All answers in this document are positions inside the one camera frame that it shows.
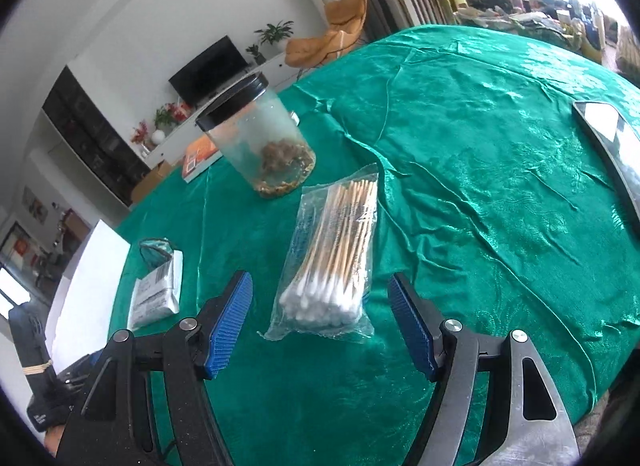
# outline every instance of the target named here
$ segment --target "wall picture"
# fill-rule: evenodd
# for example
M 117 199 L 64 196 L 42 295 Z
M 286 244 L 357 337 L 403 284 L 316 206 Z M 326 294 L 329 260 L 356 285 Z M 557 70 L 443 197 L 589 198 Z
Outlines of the wall picture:
M 31 188 L 28 186 L 25 186 L 22 192 L 22 205 L 34 219 L 44 225 L 49 211 L 44 204 L 37 199 L 36 195 L 33 194 Z

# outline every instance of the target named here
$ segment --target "round table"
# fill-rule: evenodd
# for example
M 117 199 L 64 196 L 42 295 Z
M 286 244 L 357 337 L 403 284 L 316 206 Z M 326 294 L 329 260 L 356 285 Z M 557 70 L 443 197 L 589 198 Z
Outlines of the round table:
M 380 170 L 373 284 L 362 343 L 266 331 L 300 190 L 267 201 L 222 159 L 185 184 L 174 172 L 119 227 L 135 244 L 184 251 L 180 315 L 251 272 L 254 302 L 227 369 L 207 389 L 236 465 L 400 464 L 432 386 L 414 369 L 386 302 L 404 271 L 473 330 L 524 329 L 572 421 L 590 410 L 638 340 L 640 252 L 612 181 L 572 117 L 606 100 L 640 126 L 640 90 L 562 49 L 454 26 L 405 30 L 316 70 L 281 94 L 316 151 L 310 185 Z M 126 325 L 132 246 L 111 331 Z M 482 420 L 478 381 L 459 461 Z M 170 440 L 161 378 L 158 427 Z M 175 450 L 169 458 L 176 462 Z

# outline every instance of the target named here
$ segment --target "cardboard box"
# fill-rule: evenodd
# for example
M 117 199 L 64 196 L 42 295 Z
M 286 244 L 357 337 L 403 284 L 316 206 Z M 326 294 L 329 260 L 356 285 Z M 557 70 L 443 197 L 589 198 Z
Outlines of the cardboard box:
M 171 166 L 167 161 L 162 161 L 158 166 L 153 168 L 145 178 L 138 183 L 138 185 L 131 191 L 131 201 L 134 204 L 138 204 L 148 194 L 150 194 L 164 178 L 171 173 L 174 166 Z

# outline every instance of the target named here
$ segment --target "white vase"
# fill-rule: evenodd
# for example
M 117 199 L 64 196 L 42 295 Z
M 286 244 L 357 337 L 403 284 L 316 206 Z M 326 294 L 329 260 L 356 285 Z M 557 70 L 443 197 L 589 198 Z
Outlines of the white vase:
M 280 41 L 276 42 L 276 49 L 279 52 L 284 52 L 287 50 L 287 43 L 289 42 L 289 38 L 283 38 Z
M 151 142 L 158 146 L 162 141 L 164 141 L 165 137 L 166 135 L 164 134 L 164 132 L 158 129 L 151 134 Z

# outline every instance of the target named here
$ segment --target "black cabinet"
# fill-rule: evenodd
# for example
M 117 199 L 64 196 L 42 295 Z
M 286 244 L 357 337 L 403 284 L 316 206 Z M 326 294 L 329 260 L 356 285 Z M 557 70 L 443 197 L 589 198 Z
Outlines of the black cabinet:
M 78 157 L 125 205 L 149 168 L 108 123 L 65 67 L 43 105 Z

